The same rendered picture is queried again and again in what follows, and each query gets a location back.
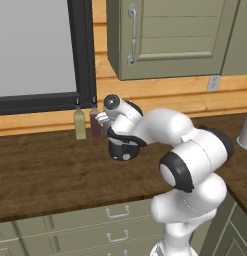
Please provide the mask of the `olive drawer front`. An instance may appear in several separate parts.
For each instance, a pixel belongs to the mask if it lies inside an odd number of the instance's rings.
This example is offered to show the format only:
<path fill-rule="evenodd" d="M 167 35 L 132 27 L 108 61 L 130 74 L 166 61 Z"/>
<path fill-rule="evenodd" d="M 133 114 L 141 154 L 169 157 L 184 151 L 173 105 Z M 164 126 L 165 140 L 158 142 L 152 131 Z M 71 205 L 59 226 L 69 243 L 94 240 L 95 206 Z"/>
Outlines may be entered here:
<path fill-rule="evenodd" d="M 50 223 L 52 224 L 54 230 L 59 231 L 64 229 L 82 228 L 121 220 L 128 220 L 137 217 L 145 217 L 151 215 L 150 204 L 151 200 L 146 199 L 122 204 L 53 214 L 50 217 Z M 107 217 L 105 213 L 105 210 L 107 208 L 121 208 L 125 205 L 128 205 L 130 207 L 130 214 L 127 217 L 119 219 L 110 219 Z"/>
<path fill-rule="evenodd" d="M 107 256 L 128 250 L 128 256 L 148 256 L 160 240 L 163 225 L 151 218 L 25 236 L 30 256 Z"/>

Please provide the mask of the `grey wall socket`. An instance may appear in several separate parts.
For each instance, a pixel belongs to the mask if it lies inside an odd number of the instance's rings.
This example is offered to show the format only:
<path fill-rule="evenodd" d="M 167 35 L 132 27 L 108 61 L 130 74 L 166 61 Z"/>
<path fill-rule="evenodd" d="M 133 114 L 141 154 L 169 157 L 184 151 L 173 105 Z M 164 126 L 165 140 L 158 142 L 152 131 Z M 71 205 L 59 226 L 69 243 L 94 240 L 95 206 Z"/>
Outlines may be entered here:
<path fill-rule="evenodd" d="M 221 80 L 220 75 L 211 75 L 208 80 L 207 91 L 208 92 L 217 91 L 219 88 L 220 80 Z"/>

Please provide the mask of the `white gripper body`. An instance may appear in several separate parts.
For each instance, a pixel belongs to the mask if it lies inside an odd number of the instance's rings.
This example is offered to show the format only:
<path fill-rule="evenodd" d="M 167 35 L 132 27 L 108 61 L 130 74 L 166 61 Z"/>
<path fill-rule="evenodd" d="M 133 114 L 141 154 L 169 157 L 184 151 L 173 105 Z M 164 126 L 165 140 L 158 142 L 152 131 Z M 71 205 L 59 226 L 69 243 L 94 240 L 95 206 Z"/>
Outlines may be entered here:
<path fill-rule="evenodd" d="M 106 112 L 101 112 L 96 115 L 95 119 L 97 122 L 103 126 L 104 132 L 107 132 L 108 128 L 111 126 L 112 120 L 108 117 Z"/>

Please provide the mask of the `grey rounded appliance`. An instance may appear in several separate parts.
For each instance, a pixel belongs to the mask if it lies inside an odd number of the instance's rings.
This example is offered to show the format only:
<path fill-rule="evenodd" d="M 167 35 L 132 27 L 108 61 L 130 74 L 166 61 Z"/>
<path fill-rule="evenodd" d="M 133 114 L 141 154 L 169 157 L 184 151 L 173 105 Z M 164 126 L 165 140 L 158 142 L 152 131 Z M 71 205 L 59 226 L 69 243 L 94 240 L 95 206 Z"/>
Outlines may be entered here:
<path fill-rule="evenodd" d="M 241 130 L 240 136 L 237 138 L 237 143 L 240 147 L 247 150 L 247 116 Z"/>

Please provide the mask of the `black framed window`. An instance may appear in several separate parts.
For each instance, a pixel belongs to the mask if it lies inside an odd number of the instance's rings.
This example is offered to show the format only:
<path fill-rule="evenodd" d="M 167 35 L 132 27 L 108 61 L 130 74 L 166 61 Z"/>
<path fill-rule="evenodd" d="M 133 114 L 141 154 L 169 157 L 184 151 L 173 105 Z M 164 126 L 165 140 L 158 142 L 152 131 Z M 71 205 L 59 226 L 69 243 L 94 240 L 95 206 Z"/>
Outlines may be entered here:
<path fill-rule="evenodd" d="M 0 116 L 97 105 L 92 0 L 0 0 Z"/>

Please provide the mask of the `plain olive cupboard door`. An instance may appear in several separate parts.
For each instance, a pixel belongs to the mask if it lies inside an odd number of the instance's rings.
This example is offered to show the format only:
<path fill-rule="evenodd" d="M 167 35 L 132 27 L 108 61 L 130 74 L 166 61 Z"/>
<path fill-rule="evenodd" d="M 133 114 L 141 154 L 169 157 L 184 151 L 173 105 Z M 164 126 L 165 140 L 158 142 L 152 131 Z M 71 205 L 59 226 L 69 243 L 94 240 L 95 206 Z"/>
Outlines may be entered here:
<path fill-rule="evenodd" d="M 247 0 L 240 0 L 222 75 L 247 75 Z"/>

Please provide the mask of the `yellow oil bottle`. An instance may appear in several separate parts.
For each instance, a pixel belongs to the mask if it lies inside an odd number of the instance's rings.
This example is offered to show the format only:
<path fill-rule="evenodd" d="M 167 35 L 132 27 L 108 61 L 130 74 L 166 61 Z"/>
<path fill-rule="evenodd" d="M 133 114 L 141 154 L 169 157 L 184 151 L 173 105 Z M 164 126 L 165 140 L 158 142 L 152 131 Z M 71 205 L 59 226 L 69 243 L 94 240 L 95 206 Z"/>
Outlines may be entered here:
<path fill-rule="evenodd" d="M 74 113 L 74 124 L 75 124 L 76 139 L 82 140 L 86 138 L 85 114 L 81 110 L 79 100 L 76 100 L 75 107 L 76 107 L 76 110 Z"/>

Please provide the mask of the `dark red bottle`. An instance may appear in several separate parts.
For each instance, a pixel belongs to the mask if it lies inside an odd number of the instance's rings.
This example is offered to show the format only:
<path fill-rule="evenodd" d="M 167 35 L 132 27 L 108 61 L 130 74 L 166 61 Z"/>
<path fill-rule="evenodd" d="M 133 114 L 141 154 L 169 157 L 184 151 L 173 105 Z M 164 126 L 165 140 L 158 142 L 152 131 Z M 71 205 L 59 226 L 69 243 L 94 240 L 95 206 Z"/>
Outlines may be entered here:
<path fill-rule="evenodd" d="M 92 109 L 89 113 L 90 116 L 90 125 L 91 125 L 91 137 L 99 138 L 101 136 L 101 125 L 96 120 L 96 116 L 99 114 L 97 109 L 96 97 L 92 99 Z"/>

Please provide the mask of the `olive base cupboard door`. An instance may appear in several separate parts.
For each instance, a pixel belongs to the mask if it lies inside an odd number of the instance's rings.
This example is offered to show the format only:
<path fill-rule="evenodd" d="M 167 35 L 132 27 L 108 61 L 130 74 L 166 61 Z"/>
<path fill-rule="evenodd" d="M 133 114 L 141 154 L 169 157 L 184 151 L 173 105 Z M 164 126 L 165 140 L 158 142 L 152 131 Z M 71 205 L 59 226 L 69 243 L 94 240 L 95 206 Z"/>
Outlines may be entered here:
<path fill-rule="evenodd" d="M 247 215 L 237 204 L 234 204 L 212 256 L 247 256 Z"/>
<path fill-rule="evenodd" d="M 18 235 L 11 222 L 0 223 L 0 256 L 23 256 Z"/>

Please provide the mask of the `olive wall cupboard door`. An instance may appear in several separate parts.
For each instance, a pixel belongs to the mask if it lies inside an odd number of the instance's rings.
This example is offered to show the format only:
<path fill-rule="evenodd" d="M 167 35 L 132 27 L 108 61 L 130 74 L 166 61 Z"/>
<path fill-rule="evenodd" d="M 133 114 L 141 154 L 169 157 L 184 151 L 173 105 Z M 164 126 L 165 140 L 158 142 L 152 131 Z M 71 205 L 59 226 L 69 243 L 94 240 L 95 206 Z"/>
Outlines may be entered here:
<path fill-rule="evenodd" d="M 106 0 L 107 56 L 120 80 L 218 75 L 240 0 Z M 131 54 L 137 7 L 135 64 Z"/>

